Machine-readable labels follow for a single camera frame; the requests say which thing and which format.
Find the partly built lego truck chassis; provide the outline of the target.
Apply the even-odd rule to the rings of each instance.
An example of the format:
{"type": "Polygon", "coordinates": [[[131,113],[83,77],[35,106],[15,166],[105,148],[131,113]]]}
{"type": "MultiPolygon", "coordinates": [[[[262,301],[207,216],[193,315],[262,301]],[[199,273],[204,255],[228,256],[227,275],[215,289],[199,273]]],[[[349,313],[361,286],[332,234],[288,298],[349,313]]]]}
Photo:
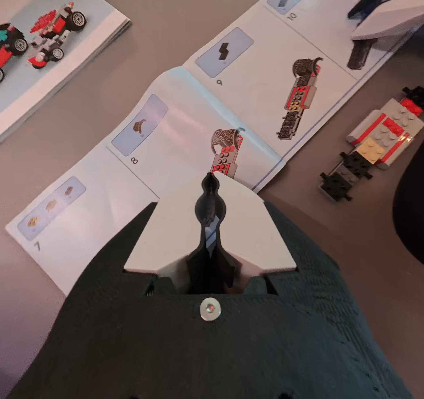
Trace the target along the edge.
{"type": "Polygon", "coordinates": [[[372,179],[370,168],[388,169],[423,130],[423,87],[405,87],[402,93],[400,100],[390,99],[351,131],[346,141],[352,150],[341,152],[340,163],[320,174],[319,189],[331,200],[351,201],[350,190],[361,179],[372,179]]]}

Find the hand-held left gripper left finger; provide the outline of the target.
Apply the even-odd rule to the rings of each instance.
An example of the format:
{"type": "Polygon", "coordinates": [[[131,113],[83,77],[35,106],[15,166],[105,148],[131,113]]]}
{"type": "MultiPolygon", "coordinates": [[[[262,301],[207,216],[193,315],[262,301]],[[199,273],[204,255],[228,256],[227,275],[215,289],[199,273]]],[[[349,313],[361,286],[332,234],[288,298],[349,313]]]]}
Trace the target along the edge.
{"type": "Polygon", "coordinates": [[[205,273],[206,233],[213,223],[213,179],[196,176],[156,204],[124,270],[169,277],[177,290],[194,291],[205,273]]]}

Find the black round bin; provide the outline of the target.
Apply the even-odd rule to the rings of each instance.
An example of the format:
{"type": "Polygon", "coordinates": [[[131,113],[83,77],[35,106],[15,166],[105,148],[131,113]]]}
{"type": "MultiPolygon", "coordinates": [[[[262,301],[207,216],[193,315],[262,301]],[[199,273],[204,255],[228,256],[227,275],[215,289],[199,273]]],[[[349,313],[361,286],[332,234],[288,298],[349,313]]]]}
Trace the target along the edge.
{"type": "Polygon", "coordinates": [[[424,148],[405,169],[393,202],[395,231],[406,249],[424,263],[424,148]]]}

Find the closed lego instruction booklet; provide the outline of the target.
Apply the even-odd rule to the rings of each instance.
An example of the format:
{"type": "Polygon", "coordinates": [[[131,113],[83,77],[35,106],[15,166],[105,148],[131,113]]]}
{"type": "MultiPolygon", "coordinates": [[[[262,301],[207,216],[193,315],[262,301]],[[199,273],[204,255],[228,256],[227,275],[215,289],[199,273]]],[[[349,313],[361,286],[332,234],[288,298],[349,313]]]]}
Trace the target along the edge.
{"type": "Polygon", "coordinates": [[[0,141],[131,21],[105,0],[0,0],[0,141]]]}

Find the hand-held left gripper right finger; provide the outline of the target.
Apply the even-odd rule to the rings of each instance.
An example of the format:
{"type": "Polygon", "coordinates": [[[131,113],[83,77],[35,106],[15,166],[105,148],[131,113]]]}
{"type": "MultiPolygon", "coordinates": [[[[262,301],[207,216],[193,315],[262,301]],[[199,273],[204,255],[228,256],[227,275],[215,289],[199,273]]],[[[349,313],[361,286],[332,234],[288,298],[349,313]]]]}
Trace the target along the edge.
{"type": "Polygon", "coordinates": [[[264,201],[225,174],[211,176],[217,182],[215,251],[227,288],[243,290],[252,277],[296,270],[264,201]]]}

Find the open lego instruction booklet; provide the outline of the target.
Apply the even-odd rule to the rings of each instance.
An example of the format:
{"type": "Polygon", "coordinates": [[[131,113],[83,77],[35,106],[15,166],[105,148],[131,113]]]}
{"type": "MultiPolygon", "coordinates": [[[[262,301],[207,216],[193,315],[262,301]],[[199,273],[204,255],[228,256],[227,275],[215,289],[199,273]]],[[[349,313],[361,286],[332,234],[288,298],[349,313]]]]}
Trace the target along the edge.
{"type": "Polygon", "coordinates": [[[95,254],[151,202],[207,172],[257,193],[392,57],[377,39],[347,68],[359,0],[260,0],[6,226],[68,295],[95,254]]]}

